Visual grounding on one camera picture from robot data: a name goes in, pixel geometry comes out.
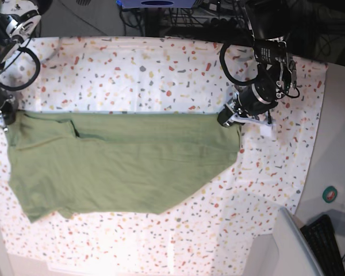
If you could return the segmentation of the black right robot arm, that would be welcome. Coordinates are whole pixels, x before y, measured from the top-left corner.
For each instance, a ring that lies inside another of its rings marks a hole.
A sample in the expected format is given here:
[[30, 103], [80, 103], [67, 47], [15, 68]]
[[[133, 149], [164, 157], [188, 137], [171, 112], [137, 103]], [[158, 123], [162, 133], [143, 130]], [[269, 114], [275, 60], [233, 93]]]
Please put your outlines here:
[[35, 64], [33, 76], [23, 85], [11, 87], [0, 82], [0, 127], [15, 122], [18, 100], [14, 93], [30, 86], [40, 73], [38, 57], [23, 43], [30, 42], [51, 5], [52, 1], [0, 1], [0, 75], [12, 65], [5, 63], [17, 51], [29, 55]]

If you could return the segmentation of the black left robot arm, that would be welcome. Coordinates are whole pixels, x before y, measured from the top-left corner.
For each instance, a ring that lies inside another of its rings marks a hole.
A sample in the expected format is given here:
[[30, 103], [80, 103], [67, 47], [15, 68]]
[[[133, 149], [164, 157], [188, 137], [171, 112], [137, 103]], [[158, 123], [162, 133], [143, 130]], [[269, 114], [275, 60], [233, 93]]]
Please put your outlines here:
[[243, 89], [224, 105], [217, 121], [223, 127], [247, 122], [271, 126], [271, 109], [280, 99], [291, 98], [291, 90], [298, 89], [296, 63], [286, 43], [290, 34], [290, 9], [286, 1], [244, 1], [243, 5], [251, 28], [251, 32], [244, 33], [243, 37], [254, 51], [257, 75], [244, 81], [232, 76], [225, 54], [235, 40], [222, 45], [219, 60], [223, 72], [234, 85]]

